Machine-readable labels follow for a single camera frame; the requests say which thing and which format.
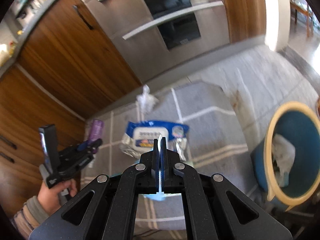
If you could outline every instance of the sleeve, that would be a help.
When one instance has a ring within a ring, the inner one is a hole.
[[[11,219],[13,226],[20,234],[28,239],[33,229],[38,227],[48,218],[48,214],[44,211],[36,196],[28,199]]]

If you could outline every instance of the kitchen counter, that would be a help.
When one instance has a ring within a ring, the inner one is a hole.
[[[15,48],[12,57],[0,67],[0,79],[2,76],[10,69],[10,67],[16,62],[24,43],[27,41],[29,35],[32,33],[33,29],[36,27],[39,20],[46,13],[46,11],[55,3],[56,0],[47,0],[42,6],[37,10],[35,15],[32,17],[30,23],[26,26],[24,32],[18,38],[17,46]]]

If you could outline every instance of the hand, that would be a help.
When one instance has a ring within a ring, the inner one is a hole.
[[[49,216],[61,207],[59,204],[58,193],[66,188],[69,188],[71,197],[77,194],[76,181],[74,179],[60,182],[51,189],[48,189],[46,184],[42,182],[38,194],[38,201]]]

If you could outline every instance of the blue wet wipes package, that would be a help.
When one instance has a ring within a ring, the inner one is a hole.
[[[140,158],[141,154],[151,151],[154,139],[165,137],[167,148],[178,152],[180,159],[185,161],[188,131],[189,126],[181,123],[160,120],[129,122],[120,148],[124,153]]]

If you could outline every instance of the plastic bag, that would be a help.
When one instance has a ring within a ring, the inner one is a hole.
[[[10,54],[8,53],[7,45],[0,44],[0,67],[3,66],[9,58]]]
[[[140,111],[143,114],[149,114],[159,100],[156,99],[153,95],[150,95],[149,87],[147,85],[144,85],[143,93],[137,96],[137,101],[140,106]]]
[[[189,126],[180,123],[158,120],[129,122],[119,147],[122,152],[139,159],[141,154],[151,151],[154,139],[165,137],[167,148],[177,152],[181,161],[186,161],[184,152],[188,131]]]
[[[279,187],[289,185],[289,173],[293,166],[296,149],[286,138],[275,134],[272,139],[272,156],[274,162],[274,171],[276,181]]]

